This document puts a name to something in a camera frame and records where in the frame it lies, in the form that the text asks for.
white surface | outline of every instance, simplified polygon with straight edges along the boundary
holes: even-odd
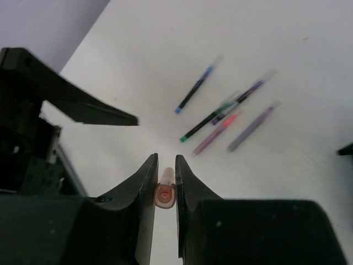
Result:
[[[353,2],[331,0],[111,1],[62,74],[140,117],[139,127],[63,125],[62,143],[95,196],[134,173],[153,152],[160,171],[186,157],[226,198],[317,201],[353,262],[353,175],[336,149],[353,141]],[[217,54],[224,60],[180,115],[174,114]],[[269,68],[279,74],[243,104],[244,113],[199,157],[214,129],[179,138],[234,90]],[[236,152],[226,147],[274,99],[281,107]],[[156,210],[151,264],[177,259],[175,208]]]

black plastic part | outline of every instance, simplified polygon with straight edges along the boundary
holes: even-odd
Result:
[[[50,148],[53,133],[54,126],[48,123],[47,121],[39,118],[38,129],[34,140],[34,156],[42,158],[44,160],[47,159],[47,152]]]
[[[62,176],[61,166],[50,164],[37,157],[31,157],[20,194],[58,195]]]
[[[42,100],[25,87],[0,69],[0,126],[33,140]]]
[[[197,264],[347,264],[321,207],[306,200],[223,200],[176,157],[179,257]]]
[[[340,156],[350,156],[353,155],[353,144],[347,145],[337,151]]]
[[[97,202],[81,196],[0,196],[0,263],[149,264],[157,176],[154,154]]]
[[[34,147],[23,135],[0,126],[0,189],[17,192],[22,186]]]
[[[40,98],[40,104],[41,101],[48,100],[76,122],[138,125],[137,117],[108,106],[80,90],[24,48],[4,48],[0,53],[0,60],[0,72],[10,77],[11,86],[14,86],[14,82],[16,82],[19,87],[23,86],[23,90],[37,95]]]

pink pen refill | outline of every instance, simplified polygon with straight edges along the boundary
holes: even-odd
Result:
[[[175,174],[170,167],[163,172],[154,191],[154,203],[162,209],[170,209],[175,203]]]

